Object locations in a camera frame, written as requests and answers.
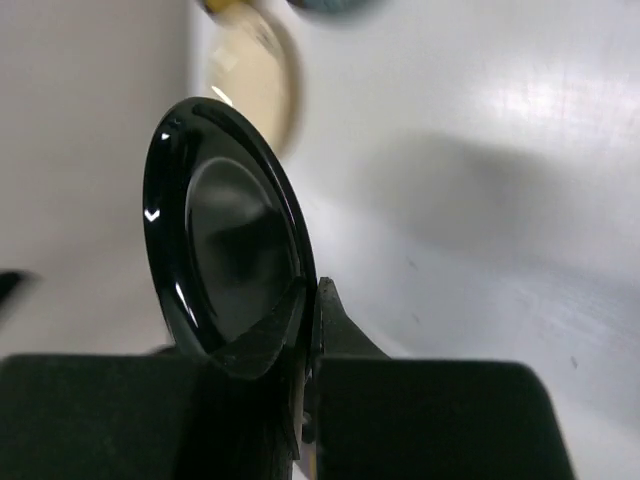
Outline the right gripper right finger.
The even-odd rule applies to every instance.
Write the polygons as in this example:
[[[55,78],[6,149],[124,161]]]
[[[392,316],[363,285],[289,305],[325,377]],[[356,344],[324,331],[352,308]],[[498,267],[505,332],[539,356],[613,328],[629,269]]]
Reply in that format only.
[[[348,357],[382,358],[386,355],[348,316],[335,282],[321,277],[318,283],[310,348],[310,371],[308,374],[308,443],[316,439],[315,419],[316,374],[319,359],[325,355]]]

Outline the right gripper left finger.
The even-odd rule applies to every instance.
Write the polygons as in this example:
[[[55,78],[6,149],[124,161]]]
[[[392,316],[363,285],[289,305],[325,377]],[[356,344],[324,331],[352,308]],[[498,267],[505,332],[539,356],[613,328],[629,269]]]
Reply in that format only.
[[[305,283],[296,277],[269,313],[236,340],[216,350],[211,362],[231,377],[263,377],[297,341],[305,309]]]

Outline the cream plate black brushstroke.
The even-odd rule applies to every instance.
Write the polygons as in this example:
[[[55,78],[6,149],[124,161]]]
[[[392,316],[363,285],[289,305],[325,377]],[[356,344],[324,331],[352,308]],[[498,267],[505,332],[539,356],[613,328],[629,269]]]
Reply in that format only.
[[[278,155],[298,120],[299,62],[292,39],[274,17],[236,3],[218,16],[207,51],[206,94],[233,107]]]

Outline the blue patterned plate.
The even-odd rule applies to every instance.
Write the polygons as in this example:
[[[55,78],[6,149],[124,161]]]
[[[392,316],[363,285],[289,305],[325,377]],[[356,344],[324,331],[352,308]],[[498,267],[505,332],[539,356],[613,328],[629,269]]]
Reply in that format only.
[[[386,4],[380,0],[287,0],[299,16],[323,23],[350,23],[377,12]]]

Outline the yellow patterned plate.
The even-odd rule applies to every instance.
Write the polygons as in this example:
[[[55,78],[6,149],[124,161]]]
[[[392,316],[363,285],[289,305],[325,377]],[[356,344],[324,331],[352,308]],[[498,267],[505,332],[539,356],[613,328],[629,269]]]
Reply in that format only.
[[[216,16],[236,4],[246,4],[247,0],[198,0],[199,6],[210,16]]]

